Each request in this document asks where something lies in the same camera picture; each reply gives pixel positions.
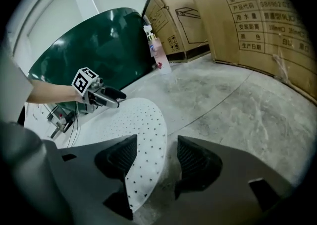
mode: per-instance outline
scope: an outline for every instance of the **wire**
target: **wire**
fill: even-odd
[[[77,116],[77,115],[76,115],[76,119],[77,119],[77,129],[76,129],[76,135],[75,135],[75,138],[74,138],[74,140],[73,140],[73,143],[71,144],[71,146],[70,146],[70,147],[72,147],[72,146],[74,145],[74,142],[75,142],[76,137],[77,137],[77,132],[78,132],[78,116]]]
[[[69,143],[70,143],[71,135],[73,134],[73,131],[74,131],[74,126],[75,126],[75,121],[74,121],[74,123],[73,123],[73,129],[71,130],[71,134],[70,134],[70,136],[69,136],[69,141],[68,141],[68,145],[67,145],[67,147],[69,147]]]
[[[56,110],[57,110],[58,105],[56,105],[51,112],[49,113],[49,115],[46,117],[46,119],[48,119]]]
[[[76,129],[75,138],[74,138],[73,143],[71,144],[70,147],[72,147],[72,146],[74,145],[74,143],[75,143],[75,141],[76,141],[76,137],[77,137],[77,132],[78,132],[78,115],[79,115],[78,102],[76,102],[76,107],[77,107],[77,113],[76,113],[76,112],[74,112],[74,113],[75,113],[76,120],[77,120],[77,129]]]

